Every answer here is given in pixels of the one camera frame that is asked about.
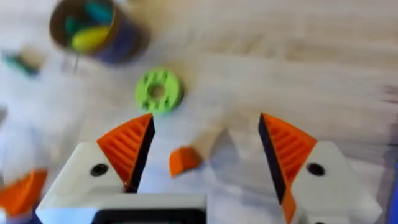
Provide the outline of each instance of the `orange object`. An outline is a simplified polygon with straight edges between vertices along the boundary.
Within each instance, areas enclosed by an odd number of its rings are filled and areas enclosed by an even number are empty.
[[[198,167],[201,162],[201,157],[191,146],[180,147],[174,150],[170,155],[170,175],[175,177],[176,175]]]
[[[287,223],[295,212],[291,187],[317,140],[302,130],[268,114],[260,115],[259,134],[279,203]]]
[[[0,207],[8,217],[23,215],[39,202],[47,170],[33,170],[22,179],[0,190]]]
[[[137,192],[155,135],[152,114],[128,121],[97,140],[127,192]]]

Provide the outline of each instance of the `yellow object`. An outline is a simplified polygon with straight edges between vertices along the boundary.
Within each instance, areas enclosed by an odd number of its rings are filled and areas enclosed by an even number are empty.
[[[107,26],[91,27],[77,32],[72,38],[73,49],[89,52],[104,42],[111,28]]]

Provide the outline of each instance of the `teal object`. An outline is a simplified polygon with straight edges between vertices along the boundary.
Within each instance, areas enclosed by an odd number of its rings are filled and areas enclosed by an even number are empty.
[[[26,64],[19,56],[3,55],[2,59],[10,67],[15,68],[27,76],[35,76],[39,74],[39,71],[36,68]]]
[[[113,12],[108,6],[101,3],[88,1],[85,4],[87,14],[95,21],[101,24],[111,24]]]
[[[68,36],[68,40],[71,39],[77,32],[87,29],[88,24],[78,21],[74,17],[68,16],[65,21],[65,31]]]

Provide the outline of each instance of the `white plastic part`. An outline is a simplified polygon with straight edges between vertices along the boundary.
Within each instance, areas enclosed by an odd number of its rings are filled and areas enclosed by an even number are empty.
[[[323,168],[324,175],[312,174],[310,164]],[[352,220],[374,223],[382,212],[332,142],[315,145],[293,181],[292,194],[296,213],[300,214],[295,214],[297,223],[349,224]]]
[[[98,177],[90,172],[97,164],[108,171]],[[206,210],[205,195],[124,194],[121,179],[95,142],[77,146],[55,182],[37,207],[43,224],[89,224],[96,212],[110,208],[198,208]]]

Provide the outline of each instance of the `table surface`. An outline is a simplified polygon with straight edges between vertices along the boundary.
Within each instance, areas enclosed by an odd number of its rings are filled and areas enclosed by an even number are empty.
[[[0,65],[5,182],[49,166],[49,185],[79,142],[141,115],[137,80],[167,67],[182,79],[185,97],[174,112],[154,118],[140,192],[208,194],[211,223],[282,223],[257,132],[265,112],[336,142],[386,209],[398,158],[387,145],[398,142],[396,2],[164,2],[125,3],[151,31],[139,60],[109,68],[81,58],[76,72],[75,57],[48,35],[56,1],[0,3],[0,47],[29,45],[47,56],[35,79]],[[171,179],[169,154],[188,144],[206,162]]]

